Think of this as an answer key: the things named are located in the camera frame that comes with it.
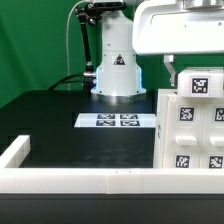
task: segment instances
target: black tabletop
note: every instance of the black tabletop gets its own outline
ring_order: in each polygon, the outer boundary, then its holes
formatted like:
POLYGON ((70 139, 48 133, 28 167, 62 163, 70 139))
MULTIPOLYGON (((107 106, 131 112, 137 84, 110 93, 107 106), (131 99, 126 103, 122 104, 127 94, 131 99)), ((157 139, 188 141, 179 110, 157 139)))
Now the black tabletop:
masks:
POLYGON ((152 167, 154 128, 74 128, 79 113, 155 113, 155 93, 134 103, 93 100, 83 91, 30 91, 0 109, 0 152, 31 136, 22 167, 152 167))

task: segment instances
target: warning label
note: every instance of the warning label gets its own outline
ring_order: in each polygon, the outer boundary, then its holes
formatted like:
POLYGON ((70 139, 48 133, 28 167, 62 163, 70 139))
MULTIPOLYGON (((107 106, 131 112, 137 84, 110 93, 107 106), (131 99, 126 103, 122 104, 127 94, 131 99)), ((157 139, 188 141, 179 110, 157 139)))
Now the warning label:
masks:
POLYGON ((114 62, 114 65, 125 65, 124 59, 122 58, 121 54, 118 55, 117 59, 114 62))

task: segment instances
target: white block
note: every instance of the white block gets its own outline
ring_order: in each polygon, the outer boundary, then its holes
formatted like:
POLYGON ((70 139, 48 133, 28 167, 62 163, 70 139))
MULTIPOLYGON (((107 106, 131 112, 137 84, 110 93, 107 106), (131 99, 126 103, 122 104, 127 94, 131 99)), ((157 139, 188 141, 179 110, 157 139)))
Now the white block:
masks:
POLYGON ((2 169, 0 193, 105 194, 104 169, 2 169))
POLYGON ((224 146, 224 137, 211 137, 210 142, 214 146, 224 146))
POLYGON ((18 168, 30 151, 30 137, 20 135, 0 157, 0 168, 18 168))
POLYGON ((198 141, 194 136, 176 136, 178 145, 197 145, 198 141))
POLYGON ((140 194, 140 169, 117 169, 106 174, 107 194, 140 194))
POLYGON ((178 95, 182 97, 223 97, 224 72, 221 67, 186 68, 178 75, 178 95))

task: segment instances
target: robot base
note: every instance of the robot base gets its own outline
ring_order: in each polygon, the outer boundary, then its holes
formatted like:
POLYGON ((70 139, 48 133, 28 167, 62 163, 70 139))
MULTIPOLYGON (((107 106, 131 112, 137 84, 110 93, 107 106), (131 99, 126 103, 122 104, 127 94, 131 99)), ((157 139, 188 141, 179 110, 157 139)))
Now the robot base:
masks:
POLYGON ((139 100, 145 100, 146 99, 146 91, 141 90, 136 95, 131 96, 112 96, 112 95, 102 95, 100 93, 91 93, 91 97, 94 100, 100 100, 105 101, 109 103, 132 103, 139 100))

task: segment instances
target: black cable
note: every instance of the black cable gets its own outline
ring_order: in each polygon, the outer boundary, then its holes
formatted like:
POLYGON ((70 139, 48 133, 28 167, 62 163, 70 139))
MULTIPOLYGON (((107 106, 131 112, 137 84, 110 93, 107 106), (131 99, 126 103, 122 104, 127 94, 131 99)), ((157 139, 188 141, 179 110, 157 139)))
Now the black cable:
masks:
POLYGON ((55 89, 58 85, 62 84, 63 82, 65 82, 66 80, 72 79, 72 78, 76 78, 76 77, 83 77, 83 73, 78 73, 78 74, 74 74, 74 75, 69 75, 66 76, 62 79, 60 79, 58 82, 56 82, 55 84, 53 84, 52 86, 50 86, 48 88, 48 90, 53 90, 55 89))
POLYGON ((51 87, 48 88, 49 91, 54 90, 57 86, 61 85, 61 84, 68 84, 68 83, 92 83, 92 82, 88 82, 88 81, 64 81, 64 82, 57 82, 54 85, 52 85, 51 87))
POLYGON ((64 77, 63 79, 60 79, 58 82, 64 82, 64 81, 66 81, 68 79, 72 79, 72 78, 75 78, 75 77, 83 77, 83 73, 77 73, 77 74, 74 74, 74 75, 68 75, 68 76, 64 77))

